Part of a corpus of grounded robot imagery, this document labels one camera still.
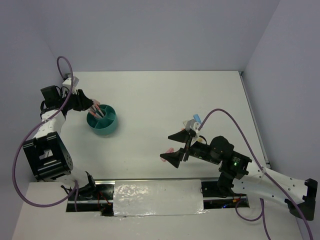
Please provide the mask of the pink correction tape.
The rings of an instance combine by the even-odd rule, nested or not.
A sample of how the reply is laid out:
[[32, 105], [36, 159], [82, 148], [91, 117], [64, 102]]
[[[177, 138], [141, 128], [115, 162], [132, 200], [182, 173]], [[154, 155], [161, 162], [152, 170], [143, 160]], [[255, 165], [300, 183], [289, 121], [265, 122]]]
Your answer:
[[174, 148], [173, 147], [171, 147], [171, 148], [169, 148], [165, 153], [167, 154], [167, 153], [173, 153], [175, 150], [174, 150]]

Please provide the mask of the pink white mini stapler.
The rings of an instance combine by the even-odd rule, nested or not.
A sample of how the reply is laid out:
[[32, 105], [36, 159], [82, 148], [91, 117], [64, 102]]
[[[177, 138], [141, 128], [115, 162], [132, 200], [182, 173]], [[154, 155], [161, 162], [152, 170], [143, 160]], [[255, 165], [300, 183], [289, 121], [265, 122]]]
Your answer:
[[98, 102], [95, 99], [92, 99], [93, 105], [95, 106], [95, 108], [99, 111], [99, 106], [98, 106]]

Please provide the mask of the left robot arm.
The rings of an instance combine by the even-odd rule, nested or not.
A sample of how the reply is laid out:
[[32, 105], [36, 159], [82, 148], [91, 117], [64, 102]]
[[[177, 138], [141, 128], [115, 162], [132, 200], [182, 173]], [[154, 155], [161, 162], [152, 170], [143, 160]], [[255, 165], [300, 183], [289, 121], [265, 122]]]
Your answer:
[[87, 171], [74, 167], [60, 134], [68, 111], [86, 111], [93, 105], [93, 101], [86, 97], [81, 89], [73, 91], [64, 106], [67, 97], [58, 91], [57, 86], [42, 88], [41, 93], [44, 101], [41, 103], [40, 117], [44, 124], [33, 138], [22, 145], [31, 171], [39, 182], [60, 182], [72, 187], [77, 181], [79, 196], [91, 200], [98, 193], [95, 180]]

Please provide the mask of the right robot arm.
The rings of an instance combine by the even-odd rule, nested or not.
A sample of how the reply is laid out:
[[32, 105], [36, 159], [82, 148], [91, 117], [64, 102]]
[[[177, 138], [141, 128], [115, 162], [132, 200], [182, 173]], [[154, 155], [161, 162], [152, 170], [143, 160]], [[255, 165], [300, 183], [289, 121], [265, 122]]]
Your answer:
[[316, 208], [317, 181], [300, 180], [286, 176], [256, 162], [234, 150], [234, 145], [223, 136], [214, 137], [210, 143], [195, 140], [195, 132], [182, 130], [168, 136], [184, 147], [175, 152], [160, 154], [160, 157], [175, 168], [190, 157], [218, 166], [220, 176], [217, 190], [223, 196], [255, 195], [288, 207], [297, 218], [313, 221]]

